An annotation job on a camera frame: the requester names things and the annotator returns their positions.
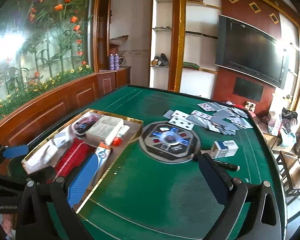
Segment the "black marker pen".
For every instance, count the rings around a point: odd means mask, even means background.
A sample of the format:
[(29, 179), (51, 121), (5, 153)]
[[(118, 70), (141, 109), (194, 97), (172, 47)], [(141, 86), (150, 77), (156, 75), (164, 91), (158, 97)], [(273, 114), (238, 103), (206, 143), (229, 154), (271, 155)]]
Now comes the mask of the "black marker pen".
[(230, 171), (239, 171), (240, 170), (240, 166), (238, 166), (238, 165), (234, 165), (234, 164), (230, 164), (230, 163), (226, 163), (226, 162), (218, 161), (218, 160), (214, 160), (214, 162), (218, 166), (220, 166), (224, 169), (230, 170)]

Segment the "blue white medicine box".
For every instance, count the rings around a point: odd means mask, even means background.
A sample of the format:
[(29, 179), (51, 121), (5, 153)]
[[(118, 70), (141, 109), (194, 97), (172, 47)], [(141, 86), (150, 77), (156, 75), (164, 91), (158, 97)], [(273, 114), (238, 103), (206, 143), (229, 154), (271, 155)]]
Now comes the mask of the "blue white medicine box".
[(233, 140), (214, 141), (210, 150), (210, 156), (214, 159), (232, 157), (237, 150), (238, 146)]

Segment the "red pouch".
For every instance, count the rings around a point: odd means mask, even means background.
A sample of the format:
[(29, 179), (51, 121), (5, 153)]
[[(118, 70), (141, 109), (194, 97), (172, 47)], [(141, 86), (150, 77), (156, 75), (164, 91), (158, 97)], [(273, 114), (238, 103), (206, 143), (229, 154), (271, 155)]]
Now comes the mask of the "red pouch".
[(67, 177), (72, 171), (90, 156), (96, 148), (84, 142), (81, 139), (75, 138), (69, 149), (63, 154), (57, 165), (55, 166), (56, 176)]

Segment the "white plastic packet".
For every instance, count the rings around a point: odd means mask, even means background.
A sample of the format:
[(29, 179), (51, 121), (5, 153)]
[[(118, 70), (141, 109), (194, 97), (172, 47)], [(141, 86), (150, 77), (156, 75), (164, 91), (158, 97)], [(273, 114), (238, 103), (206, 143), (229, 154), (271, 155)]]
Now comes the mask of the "white plastic packet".
[(70, 142), (68, 132), (54, 135), (52, 139), (21, 161), (23, 169), (27, 174), (32, 174), (48, 166), (54, 167), (69, 148)]

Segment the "gold-rimmed tray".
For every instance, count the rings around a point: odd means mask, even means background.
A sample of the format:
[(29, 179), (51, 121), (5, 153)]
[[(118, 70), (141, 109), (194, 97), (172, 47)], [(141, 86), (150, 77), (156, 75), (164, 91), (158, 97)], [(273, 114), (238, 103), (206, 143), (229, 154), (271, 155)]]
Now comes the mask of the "gold-rimmed tray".
[(44, 182), (67, 178), (67, 201), (75, 209), (142, 127), (141, 120), (88, 109), (53, 132), (21, 164), (30, 176), (45, 172)]

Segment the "white paper booklet box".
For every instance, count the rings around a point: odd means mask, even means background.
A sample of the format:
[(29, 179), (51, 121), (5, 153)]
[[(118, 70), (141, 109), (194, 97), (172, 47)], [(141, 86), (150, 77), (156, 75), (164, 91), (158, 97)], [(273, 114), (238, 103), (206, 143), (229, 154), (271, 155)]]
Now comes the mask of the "white paper booklet box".
[(110, 146), (123, 125), (123, 119), (103, 115), (93, 126), (91, 126), (85, 135), (90, 141), (97, 143), (102, 142), (107, 146)]

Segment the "scattered playing card pile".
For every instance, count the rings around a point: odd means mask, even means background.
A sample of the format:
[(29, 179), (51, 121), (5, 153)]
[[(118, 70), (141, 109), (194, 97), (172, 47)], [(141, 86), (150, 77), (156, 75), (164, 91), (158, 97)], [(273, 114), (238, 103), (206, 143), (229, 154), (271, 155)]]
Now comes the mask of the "scattered playing card pile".
[(187, 114), (180, 110), (168, 110), (163, 117), (168, 121), (177, 116), (212, 132), (223, 135), (235, 135), (239, 129), (250, 129), (253, 126), (248, 121), (248, 115), (233, 105), (221, 105), (216, 102), (199, 103), (199, 110), (194, 109)]

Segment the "wooden chair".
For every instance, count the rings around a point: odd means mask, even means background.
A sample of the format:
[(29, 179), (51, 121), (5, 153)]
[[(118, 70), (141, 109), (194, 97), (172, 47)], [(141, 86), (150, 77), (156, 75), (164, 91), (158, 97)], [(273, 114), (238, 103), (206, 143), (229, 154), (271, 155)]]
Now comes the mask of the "wooden chair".
[(287, 205), (300, 197), (300, 148), (293, 152), (279, 151), (276, 158)]

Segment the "round table centre console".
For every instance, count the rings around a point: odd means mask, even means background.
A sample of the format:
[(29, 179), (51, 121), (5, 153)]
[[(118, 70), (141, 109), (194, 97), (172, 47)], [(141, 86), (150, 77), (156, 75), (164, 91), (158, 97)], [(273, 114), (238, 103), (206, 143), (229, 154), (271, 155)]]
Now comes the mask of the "round table centre console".
[(188, 131), (166, 121), (153, 122), (145, 126), (139, 136), (143, 152), (162, 163), (177, 164), (190, 161), (198, 154), (200, 138), (194, 131)]

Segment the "flower mural window panel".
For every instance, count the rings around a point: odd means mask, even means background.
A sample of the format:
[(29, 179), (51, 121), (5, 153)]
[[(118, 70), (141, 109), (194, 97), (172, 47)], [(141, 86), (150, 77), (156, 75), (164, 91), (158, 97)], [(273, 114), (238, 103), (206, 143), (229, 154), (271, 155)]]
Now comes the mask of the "flower mural window panel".
[(53, 88), (89, 75), (90, 0), (3, 0), (0, 121)]

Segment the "purple spray can left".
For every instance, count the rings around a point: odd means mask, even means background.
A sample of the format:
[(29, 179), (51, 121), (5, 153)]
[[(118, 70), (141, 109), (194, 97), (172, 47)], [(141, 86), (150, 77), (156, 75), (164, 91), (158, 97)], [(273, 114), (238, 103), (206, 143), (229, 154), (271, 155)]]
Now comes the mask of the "purple spray can left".
[(114, 70), (115, 69), (115, 57), (113, 54), (109, 55), (109, 69)]

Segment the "purple spray can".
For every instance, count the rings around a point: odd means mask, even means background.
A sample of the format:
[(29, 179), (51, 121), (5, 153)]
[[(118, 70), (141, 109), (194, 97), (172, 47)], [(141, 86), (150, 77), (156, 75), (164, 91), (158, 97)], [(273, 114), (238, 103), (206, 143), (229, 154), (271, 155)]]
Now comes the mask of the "purple spray can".
[(115, 70), (118, 70), (120, 67), (120, 58), (119, 58), (118, 54), (114, 55), (114, 67), (115, 67)]
[(115, 57), (113, 54), (109, 55), (109, 69), (114, 70), (115, 69)]

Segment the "purple spray can right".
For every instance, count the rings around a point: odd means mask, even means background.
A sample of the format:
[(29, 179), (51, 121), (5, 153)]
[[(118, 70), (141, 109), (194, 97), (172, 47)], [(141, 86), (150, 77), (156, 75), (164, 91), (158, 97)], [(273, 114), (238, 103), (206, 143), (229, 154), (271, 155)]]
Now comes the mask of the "purple spray can right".
[(114, 67), (115, 67), (115, 70), (118, 70), (120, 67), (120, 58), (119, 58), (118, 54), (114, 55)]

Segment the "shoes on shelf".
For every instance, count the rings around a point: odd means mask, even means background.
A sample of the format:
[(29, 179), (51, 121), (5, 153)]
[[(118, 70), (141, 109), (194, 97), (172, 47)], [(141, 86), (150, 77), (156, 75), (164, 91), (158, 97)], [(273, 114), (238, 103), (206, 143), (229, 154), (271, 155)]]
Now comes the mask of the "shoes on shelf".
[(168, 58), (164, 53), (160, 56), (155, 56), (151, 61), (151, 66), (168, 67)]

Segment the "black wall television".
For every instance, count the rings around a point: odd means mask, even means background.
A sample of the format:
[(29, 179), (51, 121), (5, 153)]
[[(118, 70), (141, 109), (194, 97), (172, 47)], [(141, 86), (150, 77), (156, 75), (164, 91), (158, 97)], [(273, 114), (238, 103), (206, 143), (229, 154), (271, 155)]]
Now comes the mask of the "black wall television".
[(219, 15), (215, 65), (282, 89), (288, 72), (288, 52), (264, 31)]

